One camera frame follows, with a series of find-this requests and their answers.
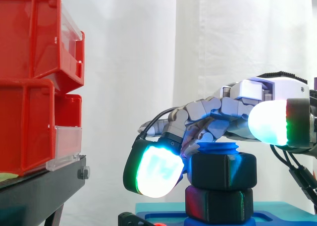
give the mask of black metal stand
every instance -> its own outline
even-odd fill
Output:
[[[63,204],[85,185],[86,157],[56,171],[43,170],[0,183],[0,226],[58,226]]]

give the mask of red storage bin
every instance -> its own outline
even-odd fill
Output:
[[[0,0],[0,78],[50,79],[57,93],[84,85],[84,33],[61,0]]]
[[[79,159],[81,97],[46,79],[0,79],[0,173],[24,175]]]

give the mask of blue tray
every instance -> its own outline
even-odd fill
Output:
[[[253,218],[241,226],[317,226],[317,216],[284,202],[256,202],[254,208]],[[137,216],[151,223],[162,223],[167,226],[208,226],[200,221],[187,218],[184,209],[184,203],[141,203],[136,205]]]

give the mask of black nut-shaped object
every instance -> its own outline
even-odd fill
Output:
[[[204,154],[190,157],[187,177],[197,188],[243,190],[257,184],[257,159],[248,153]]]
[[[187,215],[207,224],[242,224],[253,214],[252,189],[216,191],[188,186],[185,197]]]

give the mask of white curtain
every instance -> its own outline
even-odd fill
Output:
[[[86,34],[83,150],[91,177],[65,203],[61,226],[114,226],[135,203],[184,201],[185,179],[150,199],[124,189],[137,128],[158,112],[265,72],[311,83],[311,0],[62,0]],[[238,143],[258,159],[256,201],[312,206],[267,145]],[[312,168],[312,159],[299,160]]]

